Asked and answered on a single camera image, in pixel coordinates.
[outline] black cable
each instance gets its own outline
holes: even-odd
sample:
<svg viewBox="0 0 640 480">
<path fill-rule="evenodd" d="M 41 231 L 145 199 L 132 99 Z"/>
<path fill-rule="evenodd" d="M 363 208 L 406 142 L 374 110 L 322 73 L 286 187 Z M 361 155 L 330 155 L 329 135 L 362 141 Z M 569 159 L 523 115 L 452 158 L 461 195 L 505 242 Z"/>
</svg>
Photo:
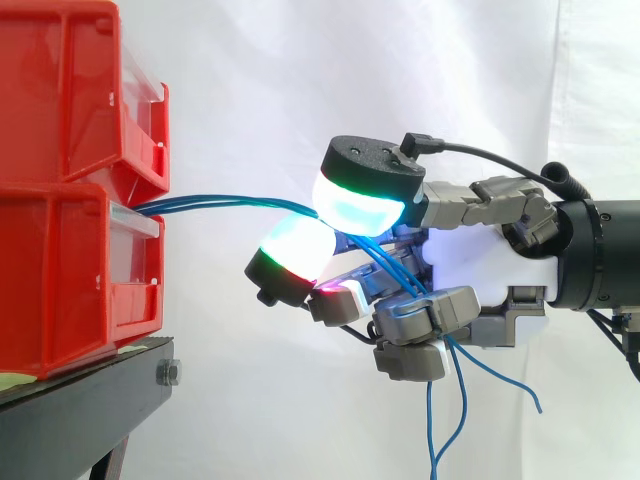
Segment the black cable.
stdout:
<svg viewBox="0 0 640 480">
<path fill-rule="evenodd" d="M 303 310 L 306 310 L 307 312 L 309 311 L 309 305 L 307 303 L 303 303 L 302 305 L 300 305 L 300 308 L 302 308 Z M 361 334 L 359 331 L 347 326 L 347 325 L 343 325 L 342 327 L 340 327 L 342 330 L 344 330 L 345 332 L 347 332 L 349 335 L 351 335 L 354 338 L 357 338 L 358 340 L 360 340 L 362 343 L 366 343 L 367 345 L 375 345 L 376 344 L 376 340 L 377 338 L 374 336 L 371 336 L 371 338 Z"/>
<path fill-rule="evenodd" d="M 365 337 L 360 332 L 358 332 L 357 330 L 354 330 L 353 328 L 351 328 L 351 327 L 349 327 L 347 325 L 343 325 L 340 328 L 342 330 L 344 330 L 345 332 L 347 332 L 349 335 L 352 335 L 353 337 L 355 337 L 358 340 L 360 340 L 362 343 L 366 343 L 367 345 L 375 345 L 376 344 L 376 341 L 374 339 L 369 338 L 369 337 Z"/>
<path fill-rule="evenodd" d="M 459 152 L 465 153 L 467 155 L 473 155 L 475 157 L 481 157 L 485 160 L 490 160 L 493 163 L 497 163 L 498 165 L 502 165 L 510 170 L 513 170 L 516 173 L 519 173 L 523 177 L 527 177 L 531 180 L 535 180 L 536 182 L 548 187 L 549 184 L 553 183 L 548 178 L 542 177 L 537 173 L 532 172 L 528 168 L 523 167 L 522 165 L 518 165 L 511 160 L 508 160 L 500 155 L 496 155 L 495 153 L 488 152 L 486 150 L 482 150 L 480 148 L 469 147 L 467 145 L 458 145 L 457 143 L 445 143 L 443 145 L 443 149 L 448 152 Z"/>
<path fill-rule="evenodd" d="M 373 323 L 373 320 L 367 323 L 367 334 L 369 335 L 369 338 L 373 340 L 378 340 L 379 338 L 382 338 L 382 335 L 378 335 L 378 333 L 376 332 L 376 327 L 375 327 L 375 324 Z"/>
<path fill-rule="evenodd" d="M 627 362 L 629 363 L 629 368 L 636 377 L 636 380 L 640 382 L 640 363 L 638 362 L 638 354 L 627 353 Z"/>
<path fill-rule="evenodd" d="M 620 340 L 618 340 L 613 335 L 613 333 L 611 333 L 611 331 L 609 331 L 607 329 L 605 324 L 602 323 L 602 321 L 599 318 L 599 315 L 601 315 L 601 314 L 592 309 L 592 310 L 587 310 L 587 315 L 589 315 L 589 318 L 591 318 L 591 320 L 593 320 L 593 323 L 596 324 L 596 326 L 600 329 L 600 331 L 605 334 L 605 336 L 609 339 L 609 341 L 611 343 L 613 343 L 613 345 L 620 351 L 620 353 L 622 353 L 624 355 L 625 353 L 624 353 L 624 350 L 622 348 L 622 343 L 620 343 Z"/>
<path fill-rule="evenodd" d="M 604 323 L 609 328 L 615 328 L 616 327 L 616 324 L 615 324 L 615 322 L 613 320 L 605 317 L 604 315 L 602 315 L 597 310 L 594 310 L 593 308 L 587 311 L 587 315 L 589 315 L 591 318 L 593 318 L 595 316 L 598 320 L 600 320 L 602 323 Z"/>
<path fill-rule="evenodd" d="M 407 133 L 400 145 L 400 151 L 406 156 L 417 159 L 421 154 L 433 154 L 444 151 L 464 153 L 475 157 L 484 158 L 491 162 L 509 168 L 520 175 L 534 180 L 544 185 L 553 193 L 563 200 L 584 200 L 591 198 L 587 189 L 580 184 L 575 178 L 569 174 L 569 169 L 559 162 L 547 163 L 540 175 L 531 170 L 518 165 L 495 153 L 482 150 L 480 148 L 470 147 L 468 145 L 459 145 L 456 143 L 447 143 L 440 138 L 433 138 L 429 135 L 420 135 L 416 133 Z"/>
</svg>

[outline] black cap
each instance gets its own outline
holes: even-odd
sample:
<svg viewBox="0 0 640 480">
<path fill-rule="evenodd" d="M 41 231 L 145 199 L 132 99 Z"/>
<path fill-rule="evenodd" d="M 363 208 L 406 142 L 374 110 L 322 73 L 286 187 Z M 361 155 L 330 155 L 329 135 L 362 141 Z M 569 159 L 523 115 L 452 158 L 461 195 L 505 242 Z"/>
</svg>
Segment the black cap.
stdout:
<svg viewBox="0 0 640 480">
<path fill-rule="evenodd" d="M 426 171 L 412 160 L 400 160 L 397 145 L 363 137 L 334 137 L 320 170 L 336 185 L 355 193 L 401 202 L 413 200 Z"/>
<path fill-rule="evenodd" d="M 278 301 L 299 307 L 316 284 L 294 275 L 261 248 L 253 256 L 244 273 L 260 287 L 258 300 L 268 307 L 273 307 Z"/>
</svg>

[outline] cable connector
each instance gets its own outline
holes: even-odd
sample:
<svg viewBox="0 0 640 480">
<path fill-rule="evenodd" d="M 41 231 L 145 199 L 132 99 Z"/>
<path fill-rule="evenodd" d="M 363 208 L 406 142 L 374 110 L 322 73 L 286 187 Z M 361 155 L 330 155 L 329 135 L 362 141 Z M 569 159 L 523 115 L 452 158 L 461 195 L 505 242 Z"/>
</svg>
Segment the cable connector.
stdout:
<svg viewBox="0 0 640 480">
<path fill-rule="evenodd" d="M 400 145 L 400 151 L 414 160 L 419 155 L 430 155 L 444 152 L 445 141 L 441 138 L 433 138 L 430 135 L 419 133 L 407 133 Z"/>
</svg>

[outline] black cylinder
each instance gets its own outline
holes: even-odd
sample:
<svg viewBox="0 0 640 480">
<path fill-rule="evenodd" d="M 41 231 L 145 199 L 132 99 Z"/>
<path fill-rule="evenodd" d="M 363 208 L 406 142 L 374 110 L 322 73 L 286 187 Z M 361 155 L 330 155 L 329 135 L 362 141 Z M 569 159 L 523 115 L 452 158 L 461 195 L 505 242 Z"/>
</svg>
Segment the black cylinder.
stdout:
<svg viewBox="0 0 640 480">
<path fill-rule="evenodd" d="M 561 236 L 558 296 L 551 306 L 640 306 L 640 201 L 556 204 Z"/>
<path fill-rule="evenodd" d="M 258 300 L 268 307 L 273 307 L 278 301 L 299 307 L 316 283 L 294 275 L 261 248 L 253 256 L 244 273 L 260 287 Z"/>
</svg>

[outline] green light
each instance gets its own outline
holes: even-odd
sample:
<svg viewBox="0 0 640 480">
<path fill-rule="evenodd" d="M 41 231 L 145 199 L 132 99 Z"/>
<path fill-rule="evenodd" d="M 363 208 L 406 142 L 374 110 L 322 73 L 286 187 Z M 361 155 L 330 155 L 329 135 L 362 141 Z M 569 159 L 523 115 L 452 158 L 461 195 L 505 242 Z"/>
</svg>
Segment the green light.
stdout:
<svg viewBox="0 0 640 480">
<path fill-rule="evenodd" d="M 294 213 L 282 220 L 260 248 L 298 277 L 316 280 L 336 249 L 336 234 L 314 218 Z"/>
<path fill-rule="evenodd" d="M 400 218 L 404 203 L 352 192 L 322 173 L 313 187 L 313 206 L 322 220 L 352 235 L 377 237 Z"/>
</svg>

